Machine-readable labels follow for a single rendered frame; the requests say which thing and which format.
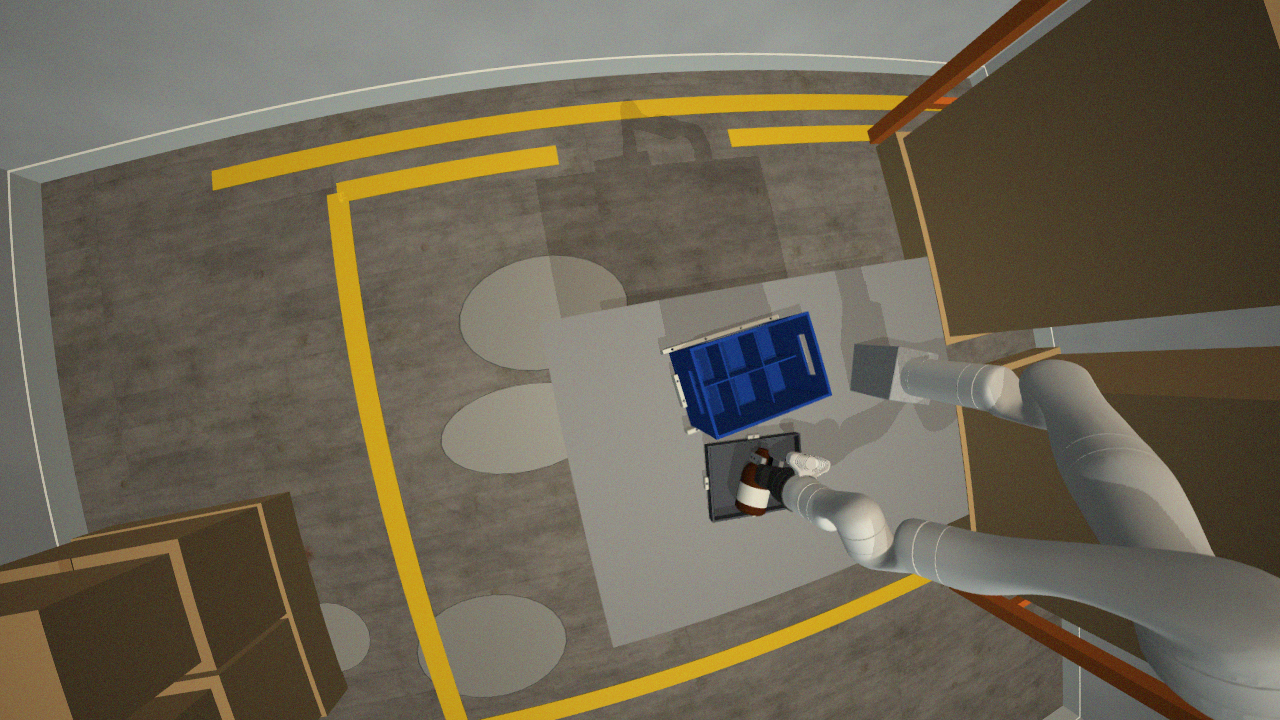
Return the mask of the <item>brown glass bottle with white label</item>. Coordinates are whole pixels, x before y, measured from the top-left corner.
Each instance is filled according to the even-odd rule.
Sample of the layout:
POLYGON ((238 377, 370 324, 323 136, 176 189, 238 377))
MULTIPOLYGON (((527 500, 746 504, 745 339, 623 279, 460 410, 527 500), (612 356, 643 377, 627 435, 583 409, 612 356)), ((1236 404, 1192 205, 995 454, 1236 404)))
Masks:
MULTIPOLYGON (((768 460, 771 456, 771 454, 768 452, 769 452, 768 448, 760 448, 760 447, 758 447, 758 450, 755 451, 755 454, 767 459, 765 465, 768 465, 768 460)), ((741 512, 746 512, 753 516, 762 516, 765 514, 765 507, 768 503, 771 491, 762 488, 760 486, 756 486, 756 483, 754 482, 756 474, 756 466, 758 465, 754 462, 748 462, 748 465, 742 469, 742 475, 739 484, 739 492, 735 501, 735 506, 741 512)))

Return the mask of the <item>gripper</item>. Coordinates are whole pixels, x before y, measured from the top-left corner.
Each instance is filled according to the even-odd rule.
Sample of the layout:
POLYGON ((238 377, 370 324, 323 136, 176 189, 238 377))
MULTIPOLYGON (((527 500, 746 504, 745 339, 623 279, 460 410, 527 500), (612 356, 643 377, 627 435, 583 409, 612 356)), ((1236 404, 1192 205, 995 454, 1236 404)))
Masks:
POLYGON ((829 471, 829 460, 800 452, 787 454, 786 462, 790 468, 783 468, 785 462, 772 456, 768 465, 765 460, 758 454, 750 454, 749 461, 758 465, 755 483, 769 489, 773 498, 785 505, 785 509, 803 518, 797 507, 799 497, 806 486, 820 483, 817 478, 829 471))

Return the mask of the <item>blue divided crate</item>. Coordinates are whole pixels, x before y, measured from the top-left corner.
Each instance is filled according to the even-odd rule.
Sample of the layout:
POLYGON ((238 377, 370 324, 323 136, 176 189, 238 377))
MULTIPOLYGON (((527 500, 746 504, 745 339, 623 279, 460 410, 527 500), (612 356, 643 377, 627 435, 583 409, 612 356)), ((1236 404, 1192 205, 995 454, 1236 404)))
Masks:
POLYGON ((716 439, 832 395, 808 311, 681 348, 669 359, 691 427, 716 439), (817 375, 810 375, 799 334, 805 334, 817 375))

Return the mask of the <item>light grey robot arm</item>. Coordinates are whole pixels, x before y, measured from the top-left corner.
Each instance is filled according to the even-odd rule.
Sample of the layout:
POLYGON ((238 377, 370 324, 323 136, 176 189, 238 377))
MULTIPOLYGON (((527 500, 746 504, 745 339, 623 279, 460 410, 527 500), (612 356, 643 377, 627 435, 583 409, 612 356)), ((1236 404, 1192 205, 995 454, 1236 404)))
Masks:
POLYGON ((1126 618, 1149 666, 1188 705, 1213 720, 1280 720, 1280 578, 1215 557, 1176 477, 1089 372, 1043 360, 1018 378, 1007 366, 913 357, 900 383, 908 395, 1047 430, 1100 544, 914 518, 893 536, 873 498, 820 483, 803 489, 803 518, 838 530, 864 568, 973 594, 1055 596, 1126 618))

